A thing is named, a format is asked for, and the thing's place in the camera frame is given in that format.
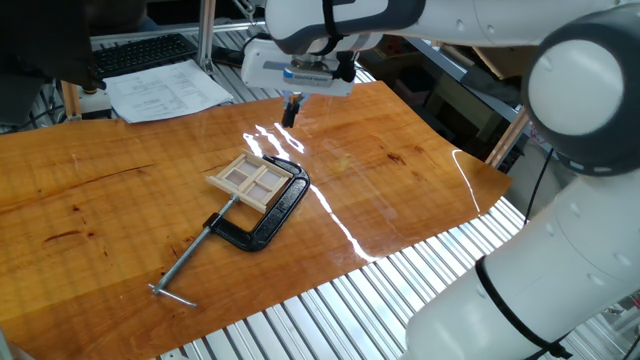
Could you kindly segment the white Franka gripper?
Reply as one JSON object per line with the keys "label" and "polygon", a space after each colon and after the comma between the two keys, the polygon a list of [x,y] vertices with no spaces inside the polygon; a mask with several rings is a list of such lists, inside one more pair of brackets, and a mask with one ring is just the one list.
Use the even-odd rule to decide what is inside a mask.
{"label": "white Franka gripper", "polygon": [[298,92],[285,106],[281,125],[292,128],[307,94],[347,96],[356,77],[352,52],[288,55],[272,40],[253,39],[244,46],[241,78],[249,87]]}

